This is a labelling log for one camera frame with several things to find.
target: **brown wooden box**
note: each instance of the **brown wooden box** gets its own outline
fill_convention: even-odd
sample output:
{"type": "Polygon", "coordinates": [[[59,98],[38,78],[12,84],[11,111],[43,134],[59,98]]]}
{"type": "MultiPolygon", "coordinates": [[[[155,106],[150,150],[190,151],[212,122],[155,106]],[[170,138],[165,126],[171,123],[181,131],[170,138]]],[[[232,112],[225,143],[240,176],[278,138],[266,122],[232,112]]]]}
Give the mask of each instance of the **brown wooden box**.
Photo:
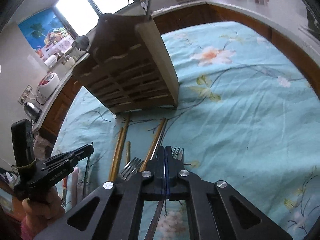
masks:
{"type": "Polygon", "coordinates": [[[154,21],[103,14],[73,74],[111,112],[178,106],[177,74],[154,21]]]}

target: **triangular cutout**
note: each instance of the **triangular cutout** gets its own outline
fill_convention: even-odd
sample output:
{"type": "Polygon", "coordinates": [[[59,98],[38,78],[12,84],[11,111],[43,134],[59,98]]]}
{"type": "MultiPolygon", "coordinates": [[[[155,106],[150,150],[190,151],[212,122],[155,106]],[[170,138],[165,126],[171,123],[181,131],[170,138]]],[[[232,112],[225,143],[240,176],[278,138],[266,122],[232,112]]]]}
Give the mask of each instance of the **triangular cutout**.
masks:
{"type": "Polygon", "coordinates": [[[86,205],[84,205],[77,213],[71,216],[67,220],[67,224],[72,226],[80,231],[85,231],[91,217],[93,216],[98,204],[100,202],[99,197],[94,197],[86,205]]]}
{"type": "Polygon", "coordinates": [[[260,223],[260,219],[248,210],[235,196],[230,197],[230,202],[243,229],[248,229],[260,223]]]}

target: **fruit poster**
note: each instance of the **fruit poster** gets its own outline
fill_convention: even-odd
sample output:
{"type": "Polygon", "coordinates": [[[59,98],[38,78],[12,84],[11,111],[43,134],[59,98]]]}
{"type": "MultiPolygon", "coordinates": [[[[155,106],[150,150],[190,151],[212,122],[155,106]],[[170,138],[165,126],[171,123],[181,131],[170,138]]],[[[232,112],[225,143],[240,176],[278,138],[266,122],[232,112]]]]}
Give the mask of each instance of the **fruit poster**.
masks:
{"type": "Polygon", "coordinates": [[[70,49],[74,41],[52,9],[41,11],[18,26],[43,62],[60,50],[70,49]]]}

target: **white countertop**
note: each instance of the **white countertop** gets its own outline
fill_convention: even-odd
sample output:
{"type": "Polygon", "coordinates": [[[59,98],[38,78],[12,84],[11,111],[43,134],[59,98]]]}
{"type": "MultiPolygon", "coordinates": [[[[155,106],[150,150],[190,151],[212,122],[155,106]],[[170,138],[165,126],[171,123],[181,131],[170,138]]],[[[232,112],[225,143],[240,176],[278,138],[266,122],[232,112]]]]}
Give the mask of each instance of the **white countertop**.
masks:
{"type": "MultiPolygon", "coordinates": [[[[162,8],[154,11],[152,17],[157,17],[162,14],[166,14],[175,10],[179,10],[186,7],[191,7],[200,4],[211,4],[231,9],[240,13],[243,13],[249,17],[259,20],[266,25],[274,28],[284,36],[288,37],[301,49],[303,49],[318,65],[320,65],[320,45],[304,32],[299,30],[299,26],[308,26],[308,20],[306,15],[299,13],[297,7],[300,7],[300,11],[303,11],[303,4],[298,1],[296,4],[292,4],[292,0],[286,0],[287,6],[283,3],[283,0],[270,0],[268,5],[260,5],[247,0],[197,0],[192,2],[186,2],[183,4],[162,8]]],[[[84,54],[75,64],[79,64],[88,54],[84,54]]],[[[33,125],[33,132],[38,131],[43,124],[43,121],[52,106],[54,100],[62,90],[63,86],[68,82],[72,76],[72,69],[60,80],[59,87],[55,90],[53,95],[42,107],[42,114],[37,123],[33,125]]]]}
{"type": "Polygon", "coordinates": [[[53,102],[56,100],[57,96],[59,95],[59,93],[61,92],[61,90],[63,89],[64,85],[68,82],[68,80],[70,79],[70,77],[72,76],[72,70],[73,68],[78,65],[81,61],[83,61],[89,54],[86,53],[83,56],[81,56],[76,64],[67,72],[67,74],[60,80],[59,86],[56,88],[56,90],[53,92],[52,96],[48,99],[48,101],[45,103],[45,105],[40,106],[42,113],[41,116],[38,120],[38,122],[34,123],[32,126],[32,131],[33,133],[37,132],[38,130],[40,130],[45,117],[47,116],[50,107],[52,106],[53,102]]]}

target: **white rice cooker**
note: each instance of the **white rice cooker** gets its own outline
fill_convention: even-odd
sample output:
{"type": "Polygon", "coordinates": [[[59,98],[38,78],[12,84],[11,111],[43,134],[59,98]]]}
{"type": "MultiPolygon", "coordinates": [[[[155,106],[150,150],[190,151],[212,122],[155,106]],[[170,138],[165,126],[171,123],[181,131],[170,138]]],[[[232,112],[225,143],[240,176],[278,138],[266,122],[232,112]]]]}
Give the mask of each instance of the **white rice cooker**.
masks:
{"type": "Polygon", "coordinates": [[[48,73],[39,83],[36,90],[37,95],[45,100],[56,90],[60,82],[58,75],[55,72],[48,73]]]}

